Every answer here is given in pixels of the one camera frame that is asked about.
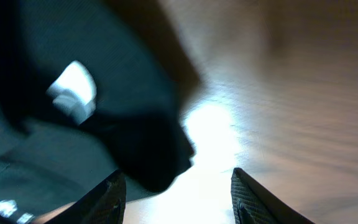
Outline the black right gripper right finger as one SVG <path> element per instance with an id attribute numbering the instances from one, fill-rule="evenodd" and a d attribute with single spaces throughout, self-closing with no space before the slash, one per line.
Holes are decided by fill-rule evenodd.
<path id="1" fill-rule="evenodd" d="M 232 173 L 231 198 L 236 224 L 313 224 L 239 167 Z"/>

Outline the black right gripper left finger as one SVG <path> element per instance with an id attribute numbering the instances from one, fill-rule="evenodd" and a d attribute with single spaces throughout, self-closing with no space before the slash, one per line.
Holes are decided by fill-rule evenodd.
<path id="1" fill-rule="evenodd" d="M 116 170 L 46 224 L 122 224 L 125 208 L 126 181 Z"/>

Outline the black t-shirt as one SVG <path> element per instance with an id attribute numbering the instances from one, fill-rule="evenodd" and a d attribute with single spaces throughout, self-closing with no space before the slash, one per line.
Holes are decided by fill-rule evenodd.
<path id="1" fill-rule="evenodd" d="M 126 202 L 190 166 L 172 79 L 101 1 L 0 1 L 0 223 L 46 223 L 114 171 Z"/>

